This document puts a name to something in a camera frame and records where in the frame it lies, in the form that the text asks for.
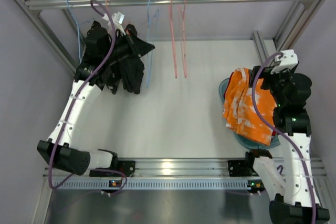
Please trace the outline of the orange white trousers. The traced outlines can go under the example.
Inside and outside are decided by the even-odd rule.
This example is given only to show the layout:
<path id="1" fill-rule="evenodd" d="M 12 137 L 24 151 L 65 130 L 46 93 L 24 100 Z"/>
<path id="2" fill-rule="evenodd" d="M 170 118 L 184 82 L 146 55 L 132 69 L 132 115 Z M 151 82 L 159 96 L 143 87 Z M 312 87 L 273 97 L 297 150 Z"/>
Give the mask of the orange white trousers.
<path id="1" fill-rule="evenodd" d="M 249 83 L 249 69 L 237 68 L 232 72 L 224 91 L 223 118 L 226 127 L 249 141 L 269 147 L 272 130 L 257 115 Z"/>

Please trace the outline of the empty right pink hanger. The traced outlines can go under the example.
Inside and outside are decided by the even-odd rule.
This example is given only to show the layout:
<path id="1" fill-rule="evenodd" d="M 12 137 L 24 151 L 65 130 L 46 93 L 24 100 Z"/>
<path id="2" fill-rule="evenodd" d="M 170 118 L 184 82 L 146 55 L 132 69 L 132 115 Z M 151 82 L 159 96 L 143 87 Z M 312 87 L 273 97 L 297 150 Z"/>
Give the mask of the empty right pink hanger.
<path id="1" fill-rule="evenodd" d="M 186 11 L 186 0 L 183 0 L 183 7 L 178 6 L 179 11 L 179 27 L 181 32 L 181 55 L 182 55 L 182 64 L 183 64 L 183 74 L 184 78 L 187 78 L 187 63 L 186 63 L 186 34 L 185 34 L 185 11 Z"/>

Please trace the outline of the pink hanger of red trousers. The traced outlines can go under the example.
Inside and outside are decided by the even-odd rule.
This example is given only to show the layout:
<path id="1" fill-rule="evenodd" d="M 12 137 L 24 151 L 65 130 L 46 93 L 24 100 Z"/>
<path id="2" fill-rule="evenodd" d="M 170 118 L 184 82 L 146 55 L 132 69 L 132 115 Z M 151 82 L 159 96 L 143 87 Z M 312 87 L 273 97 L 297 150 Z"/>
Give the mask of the pink hanger of red trousers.
<path id="1" fill-rule="evenodd" d="M 171 42 L 172 42 L 174 76 L 175 76 L 175 79 L 177 79 L 178 70 L 177 70 L 176 45 L 175 45 L 174 25 L 173 25 L 173 0 L 170 0 L 170 4 L 169 4 L 169 21 L 170 21 L 170 32 L 171 32 Z"/>

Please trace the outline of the black white patterned trousers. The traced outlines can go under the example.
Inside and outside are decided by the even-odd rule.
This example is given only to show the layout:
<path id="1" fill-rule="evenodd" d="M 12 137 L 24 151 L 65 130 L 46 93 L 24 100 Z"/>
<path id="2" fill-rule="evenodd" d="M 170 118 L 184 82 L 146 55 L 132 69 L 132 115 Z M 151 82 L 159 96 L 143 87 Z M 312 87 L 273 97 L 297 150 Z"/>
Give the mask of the black white patterned trousers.
<path id="1" fill-rule="evenodd" d="M 85 49 L 79 66 L 80 80 L 86 80 L 101 64 L 110 49 L 111 42 L 112 38 L 107 30 L 98 21 L 94 21 L 85 38 Z M 116 94 L 120 80 L 118 65 L 113 63 L 113 57 L 110 56 L 89 83 L 96 84 L 101 89 L 107 87 L 112 94 Z"/>

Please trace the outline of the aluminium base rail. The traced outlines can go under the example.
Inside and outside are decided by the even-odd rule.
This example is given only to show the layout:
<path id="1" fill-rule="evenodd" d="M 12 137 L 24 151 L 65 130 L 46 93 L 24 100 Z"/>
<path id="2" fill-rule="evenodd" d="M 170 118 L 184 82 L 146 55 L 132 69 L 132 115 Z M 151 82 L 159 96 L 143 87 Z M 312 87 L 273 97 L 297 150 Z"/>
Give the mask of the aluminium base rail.
<path id="1" fill-rule="evenodd" d="M 121 171 L 140 178 L 220 178 L 242 172 L 243 158 L 127 158 L 119 159 Z"/>

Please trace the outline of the plain black trousers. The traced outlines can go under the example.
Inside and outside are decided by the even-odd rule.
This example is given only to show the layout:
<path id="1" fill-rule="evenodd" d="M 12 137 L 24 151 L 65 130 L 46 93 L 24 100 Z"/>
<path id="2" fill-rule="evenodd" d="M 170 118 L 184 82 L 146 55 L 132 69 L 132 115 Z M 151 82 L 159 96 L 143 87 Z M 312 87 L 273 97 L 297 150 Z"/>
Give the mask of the plain black trousers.
<path id="1" fill-rule="evenodd" d="M 138 32 L 133 24 L 128 24 L 125 31 L 132 31 L 136 36 Z M 121 35 L 119 31 L 116 32 L 116 38 Z M 121 80 L 123 88 L 134 94 L 139 94 L 141 91 L 141 83 L 144 76 L 144 63 L 138 56 L 123 59 L 122 61 L 115 60 L 115 45 L 111 53 L 113 63 L 118 65 L 121 73 Z"/>

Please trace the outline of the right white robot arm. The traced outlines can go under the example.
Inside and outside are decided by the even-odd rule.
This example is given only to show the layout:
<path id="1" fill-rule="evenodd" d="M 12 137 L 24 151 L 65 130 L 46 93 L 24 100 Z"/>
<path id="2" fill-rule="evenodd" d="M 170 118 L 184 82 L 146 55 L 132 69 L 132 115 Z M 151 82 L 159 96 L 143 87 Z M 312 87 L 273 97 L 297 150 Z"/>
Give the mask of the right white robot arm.
<path id="1" fill-rule="evenodd" d="M 268 151 L 252 150 L 249 154 L 254 157 L 253 170 L 268 193 L 272 223 L 327 223 L 330 213 L 320 205 L 311 175 L 311 125 L 305 105 L 312 81 L 296 73 L 296 67 L 255 66 L 249 72 L 253 106 L 258 106 L 255 96 L 259 79 L 261 88 L 269 90 L 277 104 L 273 124 L 266 125 L 278 135 L 285 175 L 280 175 Z"/>

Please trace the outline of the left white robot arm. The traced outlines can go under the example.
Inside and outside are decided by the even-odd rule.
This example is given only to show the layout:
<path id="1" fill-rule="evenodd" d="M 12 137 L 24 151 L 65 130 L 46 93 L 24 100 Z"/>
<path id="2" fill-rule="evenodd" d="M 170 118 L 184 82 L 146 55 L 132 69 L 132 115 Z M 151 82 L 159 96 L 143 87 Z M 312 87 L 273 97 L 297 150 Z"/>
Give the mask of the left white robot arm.
<path id="1" fill-rule="evenodd" d="M 84 140 L 86 121 L 91 108 L 104 89 L 116 94 L 118 86 L 129 93 L 139 94 L 144 77 L 145 56 L 155 46 L 138 37 L 134 25 L 109 34 L 94 22 L 85 38 L 82 63 L 76 69 L 72 90 L 55 129 L 47 140 L 39 141 L 37 150 L 54 168 L 75 175 L 90 172 L 98 176 L 103 169 L 118 167 L 117 153 L 104 149 L 89 150 Z"/>

